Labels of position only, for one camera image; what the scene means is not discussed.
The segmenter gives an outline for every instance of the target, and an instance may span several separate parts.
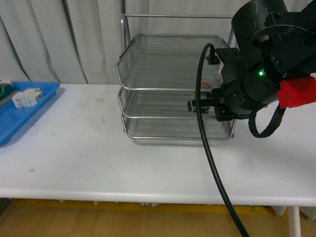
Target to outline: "white block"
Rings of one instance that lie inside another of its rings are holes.
[[[43,98],[43,93],[39,88],[29,88],[23,92],[18,92],[12,97],[12,101],[17,108],[33,107]]]

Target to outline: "black cable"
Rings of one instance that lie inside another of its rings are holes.
[[[208,141],[207,141],[207,137],[206,137],[206,133],[205,133],[205,129],[204,129],[204,124],[203,124],[203,118],[202,118],[202,112],[201,112],[201,106],[200,106],[200,100],[201,100],[201,78],[202,78],[202,70],[203,70],[203,63],[204,63],[204,59],[206,56],[206,52],[208,50],[208,48],[212,46],[211,43],[208,43],[201,54],[201,57],[199,59],[198,62],[198,67],[197,67],[197,83],[196,83],[196,110],[197,110],[197,121],[198,121],[198,128],[201,134],[201,138],[202,138],[202,142],[203,142],[203,146],[205,149],[205,153],[207,156],[207,160],[209,163],[209,166],[212,170],[217,188],[223,198],[223,201],[225,203],[226,208],[228,209],[235,225],[237,226],[241,236],[243,237],[249,237],[248,232],[246,231],[245,227],[243,226],[241,220],[239,219],[237,213],[234,210],[234,207],[231,203],[231,201],[229,200],[229,197],[225,191],[225,188],[223,186],[223,183],[221,181],[221,178],[218,174],[215,162],[214,162],[214,158],[213,155],[211,153],[211,149],[209,147]]]

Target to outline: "metal mesh tray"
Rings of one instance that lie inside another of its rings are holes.
[[[129,90],[194,90],[201,51],[207,43],[227,47],[217,36],[138,35],[117,63]],[[222,80],[218,65],[203,68],[203,81]]]
[[[191,119],[169,118],[126,118],[121,117],[124,132],[134,139],[175,139],[200,140],[198,121]],[[236,121],[218,122],[204,118],[205,132],[209,140],[225,141],[233,136]]]
[[[122,114],[131,119],[196,119],[195,113],[188,112],[187,102],[192,99],[193,91],[149,91],[121,88],[118,93]],[[210,108],[206,116],[215,119],[214,109]]]

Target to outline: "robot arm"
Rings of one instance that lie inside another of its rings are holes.
[[[218,121],[249,119],[250,127],[257,111],[279,100],[280,123],[286,107],[316,101],[316,0],[301,12],[287,12],[283,0],[251,0],[232,28],[239,49],[211,49],[224,63],[223,83],[203,102]]]

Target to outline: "white curtain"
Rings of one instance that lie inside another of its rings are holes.
[[[127,13],[233,15],[248,0],[126,0]],[[310,0],[285,0],[300,11]],[[0,79],[118,83],[121,0],[2,0]],[[138,33],[212,34],[230,20],[129,18]]]

